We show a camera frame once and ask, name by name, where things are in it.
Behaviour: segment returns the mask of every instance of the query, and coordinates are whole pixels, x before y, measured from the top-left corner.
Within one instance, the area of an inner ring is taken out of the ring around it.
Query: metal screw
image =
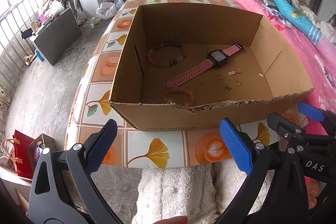
[[[73,146],[73,150],[79,150],[82,148],[82,144],[81,143],[76,143],[74,146]]]
[[[45,148],[42,150],[42,154],[46,155],[50,152],[50,148]]]
[[[290,153],[290,154],[294,154],[295,153],[295,150],[293,149],[293,148],[288,148],[288,153]]]
[[[255,147],[258,149],[258,150],[263,150],[265,148],[265,146],[262,144],[262,143],[256,143],[255,144]]]

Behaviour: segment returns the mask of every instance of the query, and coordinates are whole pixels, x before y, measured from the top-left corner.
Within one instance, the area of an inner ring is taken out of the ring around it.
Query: concrete floor
[[[6,138],[17,129],[36,138],[41,133],[55,139],[63,149],[68,116],[82,72],[110,20],[92,29],[82,25],[82,35],[51,66],[35,59],[22,75],[7,118]],[[124,223],[131,223],[137,212],[137,186],[141,169],[101,165],[92,179],[114,212]],[[74,191],[74,200],[81,203]]]

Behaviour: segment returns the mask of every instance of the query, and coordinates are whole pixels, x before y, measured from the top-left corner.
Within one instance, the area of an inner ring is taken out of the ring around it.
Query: metal window bars
[[[24,57],[35,50],[27,39],[21,39],[21,31],[38,19],[40,1],[18,0],[0,17],[0,128],[3,129],[13,92],[26,67]]]

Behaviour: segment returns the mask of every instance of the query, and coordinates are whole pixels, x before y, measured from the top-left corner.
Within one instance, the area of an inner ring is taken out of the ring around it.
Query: tiled table
[[[118,124],[118,135],[103,164],[168,168],[205,164],[231,158],[218,128],[208,130],[153,132],[132,128],[108,105],[110,89],[125,39],[139,5],[170,2],[227,5],[240,8],[233,0],[127,0],[102,35],[79,83],[70,112],[64,149],[85,142],[100,131],[108,119]],[[285,117],[302,125],[296,108]],[[266,120],[241,124],[238,129],[252,140],[265,145],[278,141],[278,135],[267,127]]]

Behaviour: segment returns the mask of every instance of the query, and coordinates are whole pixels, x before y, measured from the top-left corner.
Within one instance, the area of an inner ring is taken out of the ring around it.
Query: watch face
[[[227,56],[221,51],[214,51],[211,53],[211,56],[217,61],[221,62],[227,58]]]

